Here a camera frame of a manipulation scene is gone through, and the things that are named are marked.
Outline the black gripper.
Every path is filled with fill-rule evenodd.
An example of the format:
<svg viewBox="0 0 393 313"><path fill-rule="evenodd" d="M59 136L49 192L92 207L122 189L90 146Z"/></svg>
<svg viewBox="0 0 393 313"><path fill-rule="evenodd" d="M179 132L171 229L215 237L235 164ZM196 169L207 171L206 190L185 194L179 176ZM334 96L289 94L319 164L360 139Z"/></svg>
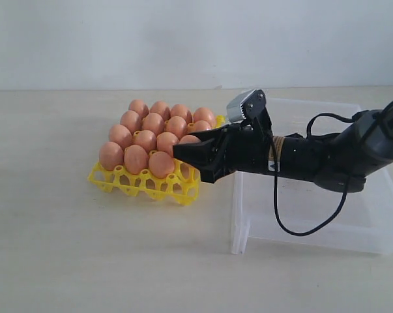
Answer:
<svg viewBox="0 0 393 313"><path fill-rule="evenodd" d="M262 136L254 129L227 125L190 135L199 141L174 145L173 156L200 168L200 179L204 183L215 183L236 171L273 175L274 170L269 169L272 136L268 133Z"/></svg>

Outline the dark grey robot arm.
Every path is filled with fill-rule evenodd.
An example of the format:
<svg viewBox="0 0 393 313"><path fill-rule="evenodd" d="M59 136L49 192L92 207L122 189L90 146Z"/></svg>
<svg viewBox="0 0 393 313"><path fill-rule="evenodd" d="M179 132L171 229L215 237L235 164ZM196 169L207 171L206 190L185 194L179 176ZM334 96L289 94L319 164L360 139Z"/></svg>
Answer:
<svg viewBox="0 0 393 313"><path fill-rule="evenodd" d="M196 132L173 156L193 167L206 183L235 171L308 181L333 192L360 192L371 173L393 163L393 101L382 110L344 118L339 133L280 137L272 132L264 92L254 89L227 106L229 123Z"/></svg>

